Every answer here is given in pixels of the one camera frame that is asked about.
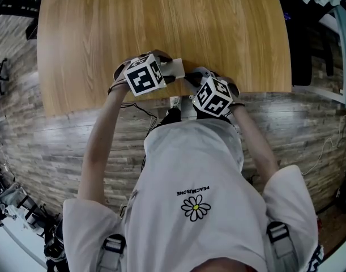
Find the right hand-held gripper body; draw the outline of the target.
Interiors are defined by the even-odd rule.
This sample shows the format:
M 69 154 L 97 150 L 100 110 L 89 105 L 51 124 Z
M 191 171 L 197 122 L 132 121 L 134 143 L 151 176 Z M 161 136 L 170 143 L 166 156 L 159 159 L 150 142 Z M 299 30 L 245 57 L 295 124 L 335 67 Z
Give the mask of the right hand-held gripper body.
M 220 76 L 205 67 L 197 67 L 193 72 L 203 74 L 201 86 L 193 87 L 195 94 L 191 99 L 193 106 L 200 111 L 220 117 L 237 103 L 234 97 L 239 97 L 240 91 L 231 78 Z

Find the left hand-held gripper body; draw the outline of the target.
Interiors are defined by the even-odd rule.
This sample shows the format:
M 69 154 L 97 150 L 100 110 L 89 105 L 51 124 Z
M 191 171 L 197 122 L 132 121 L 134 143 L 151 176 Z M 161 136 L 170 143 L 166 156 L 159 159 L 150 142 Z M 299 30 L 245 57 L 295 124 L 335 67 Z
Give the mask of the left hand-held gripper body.
M 123 76 L 122 81 L 129 85 L 134 96 L 166 87 L 160 63 L 152 52 L 121 63 L 114 72 L 114 80 L 117 80 L 120 75 Z

